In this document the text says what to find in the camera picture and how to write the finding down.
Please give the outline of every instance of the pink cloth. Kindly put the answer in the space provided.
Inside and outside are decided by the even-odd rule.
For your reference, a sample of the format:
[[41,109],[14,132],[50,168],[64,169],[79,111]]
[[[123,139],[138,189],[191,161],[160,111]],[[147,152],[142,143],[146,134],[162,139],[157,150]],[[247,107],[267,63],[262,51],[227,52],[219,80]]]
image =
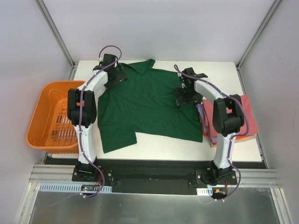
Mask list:
[[[242,101],[242,106],[245,110],[245,113],[246,113],[246,115],[248,117],[248,121],[249,121],[249,134],[248,135],[257,134],[257,131],[258,131],[257,123],[252,114],[249,96],[248,95],[241,96],[241,101]],[[207,99],[202,100],[202,102],[203,102],[204,109],[205,109],[205,116],[206,116],[205,123],[207,122],[207,125],[209,126],[209,129],[210,129],[209,135],[210,135],[210,137],[217,137],[217,132],[215,131],[215,129],[213,127],[213,105]],[[246,132],[246,122],[241,127],[239,133],[242,134],[245,132]]]

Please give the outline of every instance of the gray wall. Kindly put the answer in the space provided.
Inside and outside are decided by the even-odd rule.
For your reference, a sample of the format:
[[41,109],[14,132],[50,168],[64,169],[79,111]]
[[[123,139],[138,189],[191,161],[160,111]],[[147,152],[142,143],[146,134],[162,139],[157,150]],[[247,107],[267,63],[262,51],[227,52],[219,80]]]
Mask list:
[[241,67],[263,151],[299,223],[299,1],[281,3]]
[[237,62],[272,2],[45,0],[76,61],[115,44],[124,60]]
[[10,224],[43,155],[26,143],[39,93],[70,67],[33,0],[2,0],[0,30],[0,220]]

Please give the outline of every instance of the stack of folded clothes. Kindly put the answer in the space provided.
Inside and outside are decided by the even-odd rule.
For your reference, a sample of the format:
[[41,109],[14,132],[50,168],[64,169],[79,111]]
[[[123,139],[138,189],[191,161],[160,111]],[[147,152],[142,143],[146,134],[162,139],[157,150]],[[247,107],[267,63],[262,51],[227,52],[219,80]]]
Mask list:
[[[244,108],[244,111],[248,117],[249,121],[249,133],[246,136],[237,137],[236,139],[242,139],[242,140],[249,140],[256,136],[258,128],[256,120],[254,119],[254,116],[251,111],[251,104],[250,99],[248,95],[241,96],[242,106]],[[217,132],[215,131],[213,127],[213,105],[206,99],[202,101],[201,104],[197,105],[197,109],[199,111],[199,115],[202,121],[202,128],[203,128],[203,135],[208,136],[211,145],[217,144]],[[239,134],[246,132],[246,122],[241,127]]]

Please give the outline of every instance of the green t-shirt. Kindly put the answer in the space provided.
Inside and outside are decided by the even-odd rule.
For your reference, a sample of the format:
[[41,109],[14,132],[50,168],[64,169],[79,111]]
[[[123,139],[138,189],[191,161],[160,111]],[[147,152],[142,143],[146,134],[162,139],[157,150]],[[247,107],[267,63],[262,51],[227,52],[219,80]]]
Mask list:
[[202,142],[195,105],[176,105],[177,73],[153,69],[155,60],[124,64],[127,81],[99,97],[98,126],[104,153],[137,143],[135,132]]

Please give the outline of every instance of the orange basket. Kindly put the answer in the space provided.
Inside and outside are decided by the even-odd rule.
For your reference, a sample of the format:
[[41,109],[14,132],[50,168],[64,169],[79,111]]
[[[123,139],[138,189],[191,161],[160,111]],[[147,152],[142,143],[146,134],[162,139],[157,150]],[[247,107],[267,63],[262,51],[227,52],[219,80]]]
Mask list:
[[48,153],[78,153],[76,131],[67,118],[67,93],[84,81],[59,81],[45,86],[27,132],[27,143]]

